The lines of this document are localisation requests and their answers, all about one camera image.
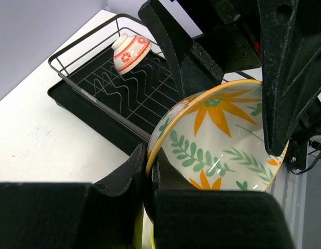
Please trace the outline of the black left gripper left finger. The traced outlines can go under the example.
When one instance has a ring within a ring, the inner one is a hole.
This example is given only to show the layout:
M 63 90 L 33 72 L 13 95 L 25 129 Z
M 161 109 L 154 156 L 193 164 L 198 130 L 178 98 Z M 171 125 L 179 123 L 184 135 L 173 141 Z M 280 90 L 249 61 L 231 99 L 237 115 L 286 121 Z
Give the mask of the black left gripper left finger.
M 96 183 L 0 183 L 0 248 L 141 248 L 146 144 Z

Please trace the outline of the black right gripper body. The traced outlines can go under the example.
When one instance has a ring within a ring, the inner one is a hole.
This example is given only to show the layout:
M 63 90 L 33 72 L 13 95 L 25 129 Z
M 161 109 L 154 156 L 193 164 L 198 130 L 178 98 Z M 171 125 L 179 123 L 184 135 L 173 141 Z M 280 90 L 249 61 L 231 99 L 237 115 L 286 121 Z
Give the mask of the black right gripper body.
M 224 73 L 261 66 L 257 1 L 178 1 L 201 34 L 194 37 Z

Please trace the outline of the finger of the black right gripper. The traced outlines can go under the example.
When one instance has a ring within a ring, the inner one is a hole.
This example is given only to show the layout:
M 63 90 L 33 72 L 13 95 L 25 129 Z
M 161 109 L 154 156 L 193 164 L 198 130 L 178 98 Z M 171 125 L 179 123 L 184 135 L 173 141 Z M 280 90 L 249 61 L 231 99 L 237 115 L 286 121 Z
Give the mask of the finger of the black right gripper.
M 279 156 L 321 92 L 321 1 L 258 1 L 266 151 Z
M 161 48 L 181 99 L 221 84 L 224 72 L 159 1 L 146 1 L 138 16 Z

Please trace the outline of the orange patterned white bowl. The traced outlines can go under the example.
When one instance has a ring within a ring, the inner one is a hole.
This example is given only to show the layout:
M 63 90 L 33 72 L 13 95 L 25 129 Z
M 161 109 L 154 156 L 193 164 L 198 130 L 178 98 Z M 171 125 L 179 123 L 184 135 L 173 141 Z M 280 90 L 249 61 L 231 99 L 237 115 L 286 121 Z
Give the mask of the orange patterned white bowl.
M 111 48 L 114 51 L 114 66 L 120 75 L 124 75 L 135 68 L 148 55 L 152 43 L 143 36 L 129 36 L 124 33 L 112 44 Z

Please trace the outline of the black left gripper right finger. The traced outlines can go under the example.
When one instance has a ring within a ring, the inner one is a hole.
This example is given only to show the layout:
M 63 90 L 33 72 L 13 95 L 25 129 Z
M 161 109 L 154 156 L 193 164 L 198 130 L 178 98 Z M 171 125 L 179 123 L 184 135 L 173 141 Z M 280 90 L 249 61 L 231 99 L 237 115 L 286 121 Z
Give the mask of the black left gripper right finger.
M 294 248 L 281 207 L 272 195 L 197 190 L 162 150 L 153 172 L 156 248 Z

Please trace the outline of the floral orange green bowl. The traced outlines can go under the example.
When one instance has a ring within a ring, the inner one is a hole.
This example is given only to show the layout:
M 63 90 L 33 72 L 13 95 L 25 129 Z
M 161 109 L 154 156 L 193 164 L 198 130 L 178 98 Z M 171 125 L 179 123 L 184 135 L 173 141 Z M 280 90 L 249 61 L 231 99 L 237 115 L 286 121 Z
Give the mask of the floral orange green bowl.
M 286 155 L 264 145 L 262 82 L 240 79 L 195 93 L 160 119 L 147 147 L 146 176 L 163 149 L 174 172 L 200 190 L 266 191 Z

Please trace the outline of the lime green bowl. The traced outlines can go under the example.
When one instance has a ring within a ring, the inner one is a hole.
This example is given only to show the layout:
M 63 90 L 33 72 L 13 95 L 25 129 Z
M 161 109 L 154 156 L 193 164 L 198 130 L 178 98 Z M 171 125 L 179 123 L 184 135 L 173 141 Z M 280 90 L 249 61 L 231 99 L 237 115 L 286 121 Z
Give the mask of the lime green bowl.
M 144 211 L 137 214 L 135 219 L 133 246 L 135 248 L 156 248 L 153 223 Z

